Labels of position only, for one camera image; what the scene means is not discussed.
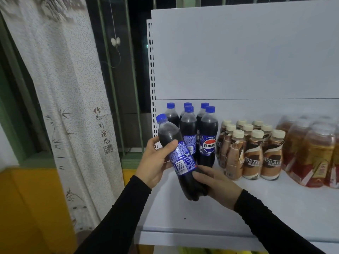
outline blue bottle cap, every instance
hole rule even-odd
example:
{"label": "blue bottle cap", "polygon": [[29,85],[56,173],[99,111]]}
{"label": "blue bottle cap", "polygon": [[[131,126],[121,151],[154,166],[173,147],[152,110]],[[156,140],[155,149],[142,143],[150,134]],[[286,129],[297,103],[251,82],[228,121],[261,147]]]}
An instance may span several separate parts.
{"label": "blue bottle cap", "polygon": [[206,112],[207,113],[214,113],[215,112],[215,107],[214,106],[207,106],[206,107]]}
{"label": "blue bottle cap", "polygon": [[207,106],[209,106],[210,104],[208,102],[202,102],[201,103],[201,108],[202,109],[206,109]]}
{"label": "blue bottle cap", "polygon": [[159,124],[168,120],[164,113],[157,115],[156,119]]}
{"label": "blue bottle cap", "polygon": [[168,102],[168,103],[167,103],[167,108],[168,108],[168,109],[174,109],[174,107],[175,107],[174,102]]}
{"label": "blue bottle cap", "polygon": [[185,106],[185,112],[193,112],[194,108],[193,106]]}

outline person's right hand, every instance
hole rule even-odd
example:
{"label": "person's right hand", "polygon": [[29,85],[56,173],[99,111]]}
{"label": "person's right hand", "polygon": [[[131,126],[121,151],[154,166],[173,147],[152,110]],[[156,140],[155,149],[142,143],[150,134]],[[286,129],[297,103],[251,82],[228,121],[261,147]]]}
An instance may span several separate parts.
{"label": "person's right hand", "polygon": [[209,196],[224,207],[234,210],[242,188],[235,184],[223,172],[206,166],[198,166],[206,175],[193,171],[193,177],[200,183],[209,186]]}

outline barcode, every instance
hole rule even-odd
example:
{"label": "barcode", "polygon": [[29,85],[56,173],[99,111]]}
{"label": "barcode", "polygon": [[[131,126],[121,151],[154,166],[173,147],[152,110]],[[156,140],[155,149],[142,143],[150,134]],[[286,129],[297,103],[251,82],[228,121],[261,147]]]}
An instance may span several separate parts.
{"label": "barcode", "polygon": [[183,160],[179,160],[175,163],[175,166],[177,167],[178,173],[181,174],[182,172],[186,172],[187,168],[185,166],[185,163]]}
{"label": "barcode", "polygon": [[190,152],[191,154],[193,154],[193,146],[188,146],[188,148],[189,148],[189,152]]}

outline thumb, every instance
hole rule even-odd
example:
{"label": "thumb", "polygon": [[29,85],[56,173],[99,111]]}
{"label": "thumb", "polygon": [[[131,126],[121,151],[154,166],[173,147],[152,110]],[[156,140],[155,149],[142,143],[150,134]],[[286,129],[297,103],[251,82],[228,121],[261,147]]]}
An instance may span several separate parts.
{"label": "thumb", "polygon": [[159,149],[157,151],[157,156],[160,158],[166,158],[166,156],[170,154],[172,151],[174,151],[177,146],[178,140],[173,140],[170,143],[168,143],[165,147]]}
{"label": "thumb", "polygon": [[215,182],[214,178],[212,178],[212,177],[210,177],[208,175],[205,175],[203,173],[199,173],[197,171],[193,171],[192,175],[193,175],[194,179],[196,179],[198,182],[206,184],[209,187],[213,187],[214,186],[214,182]]}

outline person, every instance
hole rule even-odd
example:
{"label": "person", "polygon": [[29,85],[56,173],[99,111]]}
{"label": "person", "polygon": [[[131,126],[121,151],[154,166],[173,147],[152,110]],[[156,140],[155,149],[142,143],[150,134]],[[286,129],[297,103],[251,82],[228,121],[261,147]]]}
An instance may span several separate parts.
{"label": "person", "polygon": [[[177,140],[156,150],[156,136],[147,143],[141,162],[129,183],[102,222],[77,248],[75,254],[128,253],[147,198],[161,180],[163,171],[172,167],[166,159],[176,149]],[[270,254],[324,253],[284,224],[260,200],[228,179],[222,172],[199,166],[205,173],[193,177],[209,187],[209,196],[238,213]]]}

